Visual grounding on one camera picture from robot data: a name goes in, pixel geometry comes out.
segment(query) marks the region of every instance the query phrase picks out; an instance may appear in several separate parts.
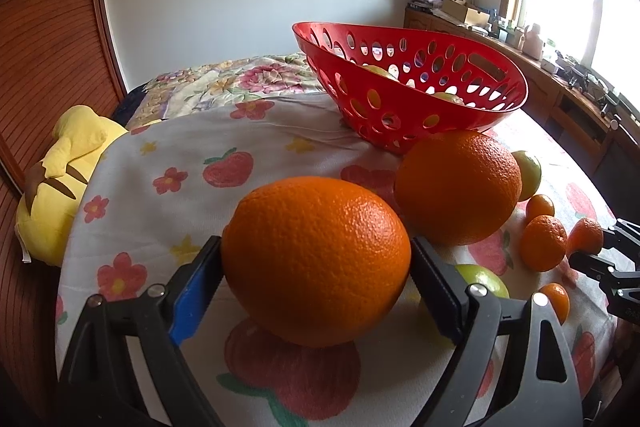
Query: lemon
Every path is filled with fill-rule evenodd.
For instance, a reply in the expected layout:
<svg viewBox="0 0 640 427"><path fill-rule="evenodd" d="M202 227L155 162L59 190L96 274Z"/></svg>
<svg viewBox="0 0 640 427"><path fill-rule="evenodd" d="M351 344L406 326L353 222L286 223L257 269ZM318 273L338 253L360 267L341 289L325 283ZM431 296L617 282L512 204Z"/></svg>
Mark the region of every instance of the lemon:
<svg viewBox="0 0 640 427"><path fill-rule="evenodd" d="M520 178L522 179L522 191L518 201L526 201L532 197L540 187L542 181L542 167L538 158L526 151L516 151L511 153L520 167Z"/></svg>

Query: red fruit bowl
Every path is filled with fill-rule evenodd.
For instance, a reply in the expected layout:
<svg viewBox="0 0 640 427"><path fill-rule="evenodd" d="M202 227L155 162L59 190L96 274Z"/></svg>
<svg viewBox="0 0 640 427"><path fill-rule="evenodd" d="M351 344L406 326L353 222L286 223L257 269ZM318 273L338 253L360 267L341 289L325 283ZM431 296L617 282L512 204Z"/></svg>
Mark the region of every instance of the red fruit bowl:
<svg viewBox="0 0 640 427"><path fill-rule="evenodd" d="M471 39L322 22L300 22L293 31L345 121L365 140L394 153L404 154L416 139L436 132L485 131L522 107L529 93L513 62ZM397 80L360 67L366 64ZM431 96L443 91L465 105Z"/></svg>

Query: wooden headboard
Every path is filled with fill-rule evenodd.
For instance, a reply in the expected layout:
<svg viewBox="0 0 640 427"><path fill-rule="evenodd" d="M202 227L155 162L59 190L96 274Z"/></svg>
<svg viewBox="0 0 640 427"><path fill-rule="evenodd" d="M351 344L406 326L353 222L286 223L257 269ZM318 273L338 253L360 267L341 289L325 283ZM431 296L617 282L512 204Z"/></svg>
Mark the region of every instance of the wooden headboard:
<svg viewBox="0 0 640 427"><path fill-rule="evenodd" d="M124 94L103 0L0 0L0 363L43 417L56 381L59 270L21 261L13 230L24 172L65 110L109 116Z"/></svg>

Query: pikachu plush toy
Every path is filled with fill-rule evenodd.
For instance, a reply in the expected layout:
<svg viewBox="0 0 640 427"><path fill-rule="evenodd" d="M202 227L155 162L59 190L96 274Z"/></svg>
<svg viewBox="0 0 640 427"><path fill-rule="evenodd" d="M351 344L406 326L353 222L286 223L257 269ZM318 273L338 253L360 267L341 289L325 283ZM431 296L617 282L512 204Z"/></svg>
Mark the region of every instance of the pikachu plush toy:
<svg viewBox="0 0 640 427"><path fill-rule="evenodd" d="M127 132L85 105L71 107L53 129L56 142L26 174L15 230L27 252L61 266L66 240L102 152Z"/></svg>

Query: orange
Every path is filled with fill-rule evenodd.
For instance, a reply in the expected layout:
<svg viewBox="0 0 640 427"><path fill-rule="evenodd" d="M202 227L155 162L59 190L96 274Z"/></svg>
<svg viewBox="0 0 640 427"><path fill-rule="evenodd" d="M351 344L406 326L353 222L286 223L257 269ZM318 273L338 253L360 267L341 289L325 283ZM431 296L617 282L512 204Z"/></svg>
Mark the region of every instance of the orange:
<svg viewBox="0 0 640 427"><path fill-rule="evenodd" d="M569 295L566 294L566 290L558 283L552 282L545 284L538 291L548 297L558 316L558 321L564 324L569 316Z"/></svg>
<svg viewBox="0 0 640 427"><path fill-rule="evenodd" d="M529 223L534 217L555 215L556 208L554 207L554 202L551 201L551 198L544 194L536 194L527 201L524 221L525 223Z"/></svg>
<svg viewBox="0 0 640 427"><path fill-rule="evenodd" d="M602 250L604 234L597 221L583 217L572 228L566 240L566 255L578 250L597 255Z"/></svg>
<svg viewBox="0 0 640 427"><path fill-rule="evenodd" d="M534 217L522 232L520 258L533 271L555 268L564 259L565 250L566 232L555 217Z"/></svg>
<svg viewBox="0 0 640 427"><path fill-rule="evenodd" d="M476 131L419 141L396 174L396 201L407 222L437 245L470 245L509 219L522 182L511 153Z"/></svg>
<svg viewBox="0 0 640 427"><path fill-rule="evenodd" d="M396 213L366 188L288 178L246 195L222 232L229 288L255 322L302 346L352 341L391 309L411 247Z"/></svg>

